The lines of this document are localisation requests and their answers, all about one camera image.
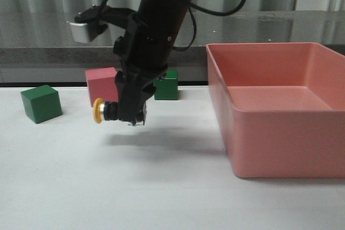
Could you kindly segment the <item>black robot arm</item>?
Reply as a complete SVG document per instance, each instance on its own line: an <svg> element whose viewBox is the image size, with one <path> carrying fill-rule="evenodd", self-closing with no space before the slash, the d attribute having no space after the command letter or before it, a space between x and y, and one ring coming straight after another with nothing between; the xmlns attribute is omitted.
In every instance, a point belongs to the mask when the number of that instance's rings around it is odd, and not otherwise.
<svg viewBox="0 0 345 230"><path fill-rule="evenodd" d="M115 76L118 102L106 102L105 120L135 125L146 118L146 101L156 88L154 80L165 76L173 49L191 0L141 0L130 15L123 37L114 43L122 70Z"/></svg>

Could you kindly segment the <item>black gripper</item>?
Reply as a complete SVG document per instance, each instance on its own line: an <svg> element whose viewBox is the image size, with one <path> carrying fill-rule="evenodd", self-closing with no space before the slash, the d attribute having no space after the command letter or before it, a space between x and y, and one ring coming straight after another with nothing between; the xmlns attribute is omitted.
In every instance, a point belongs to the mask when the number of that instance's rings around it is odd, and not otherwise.
<svg viewBox="0 0 345 230"><path fill-rule="evenodd" d="M138 19L136 12L128 16L125 34L115 41L113 47L122 68L115 76L117 117L120 121L145 124L146 102L156 92L153 81L166 72L174 40L175 32L145 24Z"/></svg>

